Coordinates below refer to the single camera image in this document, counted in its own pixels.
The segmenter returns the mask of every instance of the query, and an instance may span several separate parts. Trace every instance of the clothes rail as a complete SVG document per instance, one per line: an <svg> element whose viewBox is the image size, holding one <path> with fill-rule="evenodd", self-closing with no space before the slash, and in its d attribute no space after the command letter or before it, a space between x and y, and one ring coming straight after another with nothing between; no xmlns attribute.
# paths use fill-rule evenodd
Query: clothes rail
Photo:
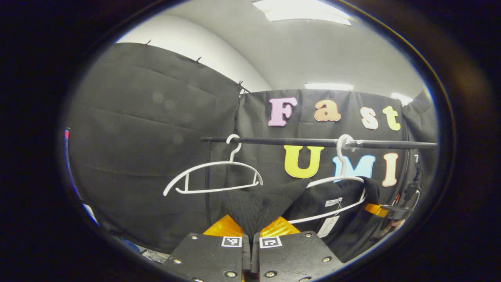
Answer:
<svg viewBox="0 0 501 282"><path fill-rule="evenodd" d="M225 143L226 138L203 137L202 142ZM264 144L264 145L298 145L298 146L322 146L335 147L337 139L310 139L310 138L233 138L231 143ZM414 142L414 141L385 141L385 140L354 140L346 143L347 148L368 149L438 149L437 143Z"/></svg>

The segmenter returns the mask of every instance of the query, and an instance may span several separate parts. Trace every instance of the light blue letter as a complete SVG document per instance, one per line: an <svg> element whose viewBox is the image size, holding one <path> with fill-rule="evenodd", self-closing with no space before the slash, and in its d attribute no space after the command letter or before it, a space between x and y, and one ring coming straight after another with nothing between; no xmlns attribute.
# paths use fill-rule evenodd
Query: light blue letter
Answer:
<svg viewBox="0 0 501 282"><path fill-rule="evenodd" d="M347 156L344 156L346 158L346 161L348 163L348 167L346 168L346 175L345 176L365 176L365 177L372 177L372 165L376 161L375 156L371 155L366 155L363 156L360 161L357 164L357 167L353 169L353 166L351 165L350 159ZM339 157L334 157L332 159L334 164L336 165L336 172L334 173L334 176L340 176L341 175L341 167L343 164L341 163L341 160Z"/></svg>

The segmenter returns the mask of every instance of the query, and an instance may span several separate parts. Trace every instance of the foam letter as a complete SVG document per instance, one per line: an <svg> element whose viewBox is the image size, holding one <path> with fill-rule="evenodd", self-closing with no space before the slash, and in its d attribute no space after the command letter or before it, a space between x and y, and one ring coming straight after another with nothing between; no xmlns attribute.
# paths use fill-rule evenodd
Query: foam letter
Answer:
<svg viewBox="0 0 501 282"><path fill-rule="evenodd" d="M383 109L383 114L386 115L386 119L388 120L388 126L394 131L399 131L400 130L400 124L397 123L397 119L395 118L398 116L398 113L393 110L391 106L388 106Z"/></svg>
<svg viewBox="0 0 501 282"><path fill-rule="evenodd" d="M314 117L317 121L338 121L341 119L341 114L338 112L338 105L331 100L318 101L315 104Z"/></svg>
<svg viewBox="0 0 501 282"><path fill-rule="evenodd" d="M272 116L270 121L268 121L269 126L285 126L287 122L283 119L283 115L286 118L291 117L292 106L297 106L298 101L294 97L290 98L276 98L270 99L270 104L272 105Z"/></svg>
<svg viewBox="0 0 501 282"><path fill-rule="evenodd" d="M346 168L346 175L345 176L365 176L365 177L372 177L372 165L376 161L375 156L371 155L365 155L360 158L360 161L357 164L357 167L353 169L353 166L351 165L350 159L347 156L344 156L347 161L348 167ZM336 164L336 171L334 173L334 176L340 176L341 175L341 168L343 166L343 163L339 159L339 157L334 157L332 161Z"/></svg>
<svg viewBox="0 0 501 282"><path fill-rule="evenodd" d="M389 187L397 184L397 179L395 178L397 172L397 153L388 153L383 156L386 160L386 176L381 184L383 187Z"/></svg>
<svg viewBox="0 0 501 282"><path fill-rule="evenodd" d="M376 112L374 112L371 108L362 107L360 109L360 113L362 114L362 124L367 129L377 129L379 123L376 119Z"/></svg>
<svg viewBox="0 0 501 282"><path fill-rule="evenodd" d="M284 145L285 148L285 171L292 177L308 178L315 175L320 165L320 151L324 147L308 146L310 149L310 165L307 169L300 169L298 166L299 151L303 146Z"/></svg>

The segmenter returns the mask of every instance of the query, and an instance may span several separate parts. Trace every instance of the ceiling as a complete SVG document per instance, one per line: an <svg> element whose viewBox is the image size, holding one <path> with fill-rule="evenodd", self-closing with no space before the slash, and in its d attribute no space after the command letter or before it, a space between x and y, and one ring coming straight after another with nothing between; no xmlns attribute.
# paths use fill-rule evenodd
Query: ceiling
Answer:
<svg viewBox="0 0 501 282"><path fill-rule="evenodd" d="M218 35L273 89L305 83L353 84L353 91L414 98L423 81L405 57L358 19L351 26L315 20L270 22L251 0L191 0L164 13Z"/></svg>

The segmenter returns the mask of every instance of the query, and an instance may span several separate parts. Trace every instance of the yellow letter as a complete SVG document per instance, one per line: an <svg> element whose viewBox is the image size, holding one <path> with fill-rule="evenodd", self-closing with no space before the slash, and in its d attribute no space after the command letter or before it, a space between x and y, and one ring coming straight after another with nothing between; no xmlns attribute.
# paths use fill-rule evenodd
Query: yellow letter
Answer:
<svg viewBox="0 0 501 282"><path fill-rule="evenodd" d="M284 145L285 148L285 171L292 177L308 178L315 175L320 165L320 151L324 147L308 146L310 149L310 165L307 169L300 169L298 166L299 151L303 146Z"/></svg>
<svg viewBox="0 0 501 282"><path fill-rule="evenodd" d="M338 121L341 119L341 114L338 112L338 105L331 100L318 101L315 104L314 117L317 121Z"/></svg>
<svg viewBox="0 0 501 282"><path fill-rule="evenodd" d="M388 126L394 131L399 131L400 130L400 124L397 123L397 119L395 118L398 116L398 113L393 110L391 106L388 106L383 109L383 114L386 115L386 119L388 120Z"/></svg>
<svg viewBox="0 0 501 282"><path fill-rule="evenodd" d="M362 114L362 124L368 129L377 129L379 123L376 119L376 112L371 108L362 107L360 109Z"/></svg>
<svg viewBox="0 0 501 282"><path fill-rule="evenodd" d="M395 178L397 172L397 153L388 153L383 156L386 160L386 177L383 180L383 187L389 187L397 184L397 179Z"/></svg>

